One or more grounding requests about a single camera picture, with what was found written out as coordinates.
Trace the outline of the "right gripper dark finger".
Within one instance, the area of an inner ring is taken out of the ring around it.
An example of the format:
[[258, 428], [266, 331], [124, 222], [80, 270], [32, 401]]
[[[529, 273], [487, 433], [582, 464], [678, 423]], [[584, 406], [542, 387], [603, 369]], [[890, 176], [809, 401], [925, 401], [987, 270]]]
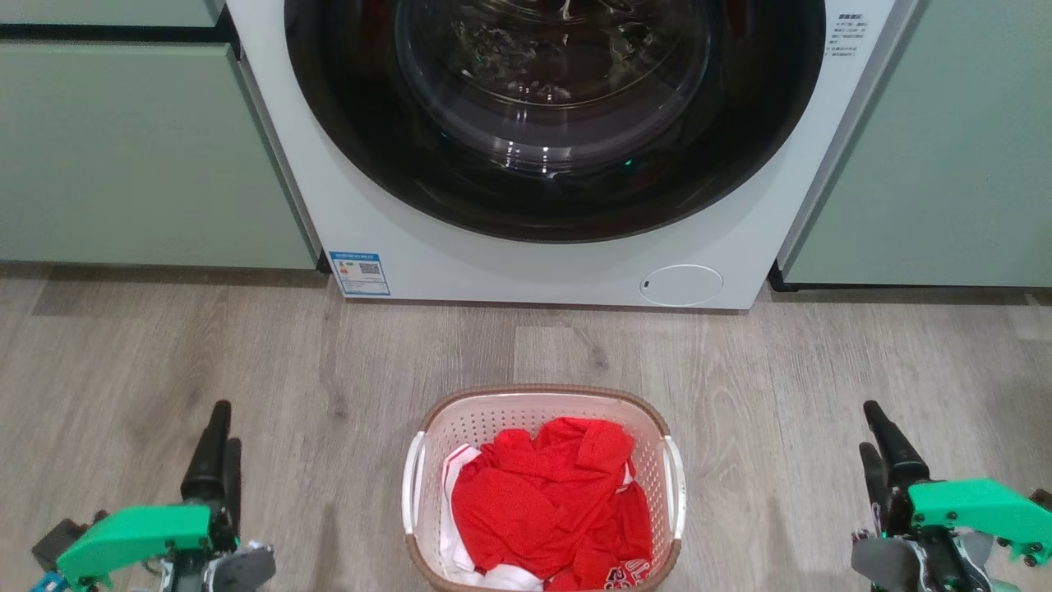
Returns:
[[867, 490], [873, 515], [886, 516], [889, 490], [884, 460], [879, 450], [871, 442], [859, 443], [858, 454], [863, 461], [865, 490]]
[[863, 412], [878, 446], [888, 486], [909, 487], [911, 484], [930, 479], [930, 468], [909, 438], [902, 433], [898, 425], [884, 413], [879, 402], [866, 400]]

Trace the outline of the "right gripper green grey body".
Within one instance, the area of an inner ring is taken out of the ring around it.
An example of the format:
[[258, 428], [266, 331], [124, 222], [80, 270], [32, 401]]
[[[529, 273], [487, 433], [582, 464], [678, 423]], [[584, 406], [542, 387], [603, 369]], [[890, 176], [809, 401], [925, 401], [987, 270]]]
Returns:
[[873, 591], [1014, 591], [987, 571], [994, 547], [1030, 568], [1050, 562], [1050, 494], [994, 479], [884, 488], [874, 530], [852, 535], [851, 566]]

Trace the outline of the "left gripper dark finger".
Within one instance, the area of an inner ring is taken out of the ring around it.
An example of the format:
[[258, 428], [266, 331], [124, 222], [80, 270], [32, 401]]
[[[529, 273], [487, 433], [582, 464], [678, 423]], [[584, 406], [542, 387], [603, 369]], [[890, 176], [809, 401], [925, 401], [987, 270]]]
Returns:
[[226, 400], [215, 402], [180, 486], [184, 502], [226, 499], [225, 456], [230, 426], [232, 404]]
[[226, 438], [223, 453], [223, 483], [225, 491], [225, 534], [229, 542], [239, 542], [242, 514], [242, 442]]

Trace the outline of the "left gripper green grey body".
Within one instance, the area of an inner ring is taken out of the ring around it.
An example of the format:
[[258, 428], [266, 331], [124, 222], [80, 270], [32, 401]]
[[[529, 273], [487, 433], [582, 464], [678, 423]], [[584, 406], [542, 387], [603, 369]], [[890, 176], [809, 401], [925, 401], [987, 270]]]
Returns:
[[136, 563], [160, 566], [162, 591], [259, 591], [277, 573], [274, 547], [241, 544], [226, 508], [206, 503], [129, 506], [92, 525], [61, 520], [31, 554], [34, 591], [101, 591]]

